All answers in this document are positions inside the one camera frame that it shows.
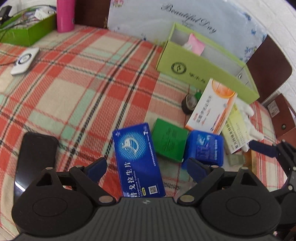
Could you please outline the blue medicine box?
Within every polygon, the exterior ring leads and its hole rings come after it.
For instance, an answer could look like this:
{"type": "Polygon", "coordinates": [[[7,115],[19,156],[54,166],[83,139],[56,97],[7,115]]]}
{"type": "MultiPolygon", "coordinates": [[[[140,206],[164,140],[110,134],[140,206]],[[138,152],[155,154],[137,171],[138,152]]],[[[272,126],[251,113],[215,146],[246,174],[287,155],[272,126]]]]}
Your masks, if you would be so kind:
{"type": "Polygon", "coordinates": [[[112,133],[117,168],[124,197],[166,195],[152,136],[147,123],[112,133]]]}

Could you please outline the white orange medicine box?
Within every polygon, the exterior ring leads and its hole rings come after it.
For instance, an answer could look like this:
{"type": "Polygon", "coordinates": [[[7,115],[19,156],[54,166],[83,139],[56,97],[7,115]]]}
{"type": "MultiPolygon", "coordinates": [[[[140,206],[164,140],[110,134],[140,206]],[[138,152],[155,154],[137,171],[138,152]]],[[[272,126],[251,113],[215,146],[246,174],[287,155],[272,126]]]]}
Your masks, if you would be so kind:
{"type": "Polygon", "coordinates": [[[185,128],[219,135],[236,97],[235,91],[211,78],[185,128]]]}

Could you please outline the gold tan box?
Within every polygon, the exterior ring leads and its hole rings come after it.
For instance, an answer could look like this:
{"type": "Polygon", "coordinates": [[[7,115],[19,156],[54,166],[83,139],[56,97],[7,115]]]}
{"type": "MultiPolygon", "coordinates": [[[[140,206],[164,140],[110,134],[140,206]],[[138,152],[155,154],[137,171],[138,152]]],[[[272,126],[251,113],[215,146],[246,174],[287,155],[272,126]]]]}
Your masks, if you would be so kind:
{"type": "Polygon", "coordinates": [[[251,149],[243,153],[243,157],[245,159],[243,167],[247,167],[255,175],[257,174],[257,160],[258,160],[257,154],[258,154],[257,152],[251,149]]]}

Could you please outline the blue tissue pack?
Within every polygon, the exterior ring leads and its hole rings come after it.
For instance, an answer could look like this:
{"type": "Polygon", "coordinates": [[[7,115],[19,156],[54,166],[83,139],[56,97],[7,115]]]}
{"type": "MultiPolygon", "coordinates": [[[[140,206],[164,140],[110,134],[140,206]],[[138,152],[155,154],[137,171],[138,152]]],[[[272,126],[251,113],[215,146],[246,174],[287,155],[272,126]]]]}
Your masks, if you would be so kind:
{"type": "Polygon", "coordinates": [[[223,166],[224,144],[220,135],[212,133],[192,131],[187,137],[184,151],[182,169],[187,168],[187,161],[194,158],[205,165],[223,166]]]}

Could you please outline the olive green small box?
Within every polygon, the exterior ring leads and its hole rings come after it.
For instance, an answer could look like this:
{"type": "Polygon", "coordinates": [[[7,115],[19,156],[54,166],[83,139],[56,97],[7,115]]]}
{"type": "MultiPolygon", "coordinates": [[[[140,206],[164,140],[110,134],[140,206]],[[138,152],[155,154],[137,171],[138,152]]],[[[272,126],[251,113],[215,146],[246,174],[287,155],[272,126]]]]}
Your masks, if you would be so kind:
{"type": "Polygon", "coordinates": [[[244,165],[245,157],[241,154],[231,154],[228,155],[228,162],[230,166],[244,165]]]}

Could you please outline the yellow white medicine box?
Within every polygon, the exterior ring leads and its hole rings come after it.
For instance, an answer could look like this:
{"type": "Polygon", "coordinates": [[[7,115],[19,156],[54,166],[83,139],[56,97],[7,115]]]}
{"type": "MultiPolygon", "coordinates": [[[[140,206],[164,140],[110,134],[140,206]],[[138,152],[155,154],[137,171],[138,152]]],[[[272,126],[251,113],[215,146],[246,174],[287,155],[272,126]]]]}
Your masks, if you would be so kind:
{"type": "Polygon", "coordinates": [[[247,145],[250,141],[249,132],[243,115],[237,104],[234,104],[226,123],[222,129],[225,150],[228,154],[233,154],[247,145]]]}

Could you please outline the green flat box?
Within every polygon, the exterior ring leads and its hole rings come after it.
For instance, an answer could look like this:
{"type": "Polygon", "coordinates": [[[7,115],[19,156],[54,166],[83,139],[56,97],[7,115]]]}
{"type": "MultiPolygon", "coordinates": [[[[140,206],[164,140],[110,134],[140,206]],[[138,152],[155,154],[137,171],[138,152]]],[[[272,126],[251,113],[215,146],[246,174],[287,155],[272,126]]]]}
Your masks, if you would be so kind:
{"type": "Polygon", "coordinates": [[[182,163],[188,131],[158,118],[152,129],[154,149],[159,156],[182,163]]]}

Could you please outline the black smartphone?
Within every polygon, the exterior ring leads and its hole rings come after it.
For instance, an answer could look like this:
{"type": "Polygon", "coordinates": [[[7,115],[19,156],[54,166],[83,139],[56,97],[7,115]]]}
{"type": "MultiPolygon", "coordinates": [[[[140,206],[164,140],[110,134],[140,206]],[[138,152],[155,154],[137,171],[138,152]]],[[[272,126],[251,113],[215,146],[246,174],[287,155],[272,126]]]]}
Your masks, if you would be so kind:
{"type": "Polygon", "coordinates": [[[59,141],[56,137],[40,133],[24,134],[14,183],[14,202],[47,167],[55,167],[59,141]]]}

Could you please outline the black tape roll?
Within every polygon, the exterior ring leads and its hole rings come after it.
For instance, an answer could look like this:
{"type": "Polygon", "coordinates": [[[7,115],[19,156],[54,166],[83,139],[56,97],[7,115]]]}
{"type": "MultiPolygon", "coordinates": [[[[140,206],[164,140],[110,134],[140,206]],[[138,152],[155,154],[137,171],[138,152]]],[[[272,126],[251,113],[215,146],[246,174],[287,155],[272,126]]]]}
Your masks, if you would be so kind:
{"type": "Polygon", "coordinates": [[[182,111],[186,115],[193,113],[198,101],[194,95],[187,94],[181,102],[182,111]]]}

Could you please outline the plaid bed sheet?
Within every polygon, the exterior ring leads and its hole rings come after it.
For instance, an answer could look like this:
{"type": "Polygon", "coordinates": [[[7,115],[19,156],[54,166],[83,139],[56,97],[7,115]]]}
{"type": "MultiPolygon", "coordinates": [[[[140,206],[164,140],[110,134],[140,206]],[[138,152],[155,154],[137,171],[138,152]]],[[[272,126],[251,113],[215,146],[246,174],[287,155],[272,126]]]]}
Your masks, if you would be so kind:
{"type": "Polygon", "coordinates": [[[59,140],[56,168],[108,162],[100,186],[122,195],[112,132],[161,118],[184,126],[182,99],[194,87],[156,71],[161,47],[106,29],[76,26],[36,43],[28,73],[11,75],[24,48],[1,44],[1,236],[18,235],[11,217],[16,163],[23,135],[59,140]]]}

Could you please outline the lime green storage box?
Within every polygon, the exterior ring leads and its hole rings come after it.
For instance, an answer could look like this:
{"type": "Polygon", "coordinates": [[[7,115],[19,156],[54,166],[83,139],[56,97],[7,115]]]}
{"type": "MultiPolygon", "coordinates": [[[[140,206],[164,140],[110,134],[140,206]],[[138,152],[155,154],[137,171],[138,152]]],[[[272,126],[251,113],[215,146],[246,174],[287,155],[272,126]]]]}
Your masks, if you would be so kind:
{"type": "Polygon", "coordinates": [[[260,97],[246,63],[209,38],[179,23],[173,24],[156,70],[199,90],[204,90],[209,80],[214,79],[234,90],[248,104],[260,97]],[[183,47],[191,34],[205,44],[200,55],[183,47]]]}

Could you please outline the floral Beautiful Day mattress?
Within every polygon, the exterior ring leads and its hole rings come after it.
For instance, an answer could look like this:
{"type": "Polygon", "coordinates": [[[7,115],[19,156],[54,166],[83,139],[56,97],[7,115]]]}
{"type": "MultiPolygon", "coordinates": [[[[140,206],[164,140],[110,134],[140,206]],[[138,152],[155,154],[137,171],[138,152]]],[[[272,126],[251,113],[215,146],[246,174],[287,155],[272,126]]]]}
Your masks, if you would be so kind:
{"type": "Polygon", "coordinates": [[[200,33],[247,62],[267,37],[255,18],[220,0],[111,1],[107,27],[163,45],[174,23],[200,33]]]}

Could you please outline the green tray with clutter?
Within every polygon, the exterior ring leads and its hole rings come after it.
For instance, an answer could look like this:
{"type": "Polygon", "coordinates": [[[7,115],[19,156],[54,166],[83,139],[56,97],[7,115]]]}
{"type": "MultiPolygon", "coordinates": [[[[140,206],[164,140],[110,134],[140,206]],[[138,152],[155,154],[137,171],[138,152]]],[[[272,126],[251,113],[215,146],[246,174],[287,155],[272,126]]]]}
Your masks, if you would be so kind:
{"type": "Polygon", "coordinates": [[[1,43],[29,47],[57,28],[55,6],[31,6],[13,16],[11,10],[1,7],[1,43]]]}

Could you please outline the pink thermos bottle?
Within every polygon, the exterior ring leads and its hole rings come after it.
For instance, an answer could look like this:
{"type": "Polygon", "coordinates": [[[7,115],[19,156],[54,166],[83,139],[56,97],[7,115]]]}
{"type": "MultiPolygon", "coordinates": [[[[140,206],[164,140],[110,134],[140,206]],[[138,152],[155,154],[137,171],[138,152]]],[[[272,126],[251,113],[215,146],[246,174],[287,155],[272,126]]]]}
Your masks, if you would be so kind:
{"type": "Polygon", "coordinates": [[[57,30],[59,33],[74,29],[75,0],[57,0],[57,30]]]}

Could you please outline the white wireless charger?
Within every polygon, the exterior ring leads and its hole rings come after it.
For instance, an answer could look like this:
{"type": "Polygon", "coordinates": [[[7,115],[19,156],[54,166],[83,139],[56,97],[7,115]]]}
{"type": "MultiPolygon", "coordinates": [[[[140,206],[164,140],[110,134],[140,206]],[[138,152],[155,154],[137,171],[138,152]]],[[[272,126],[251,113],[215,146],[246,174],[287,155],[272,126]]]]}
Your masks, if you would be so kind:
{"type": "Polygon", "coordinates": [[[11,69],[11,75],[19,75],[25,73],[30,65],[32,64],[34,58],[39,53],[40,48],[28,48],[22,52],[22,54],[17,59],[15,66],[11,69]]]}

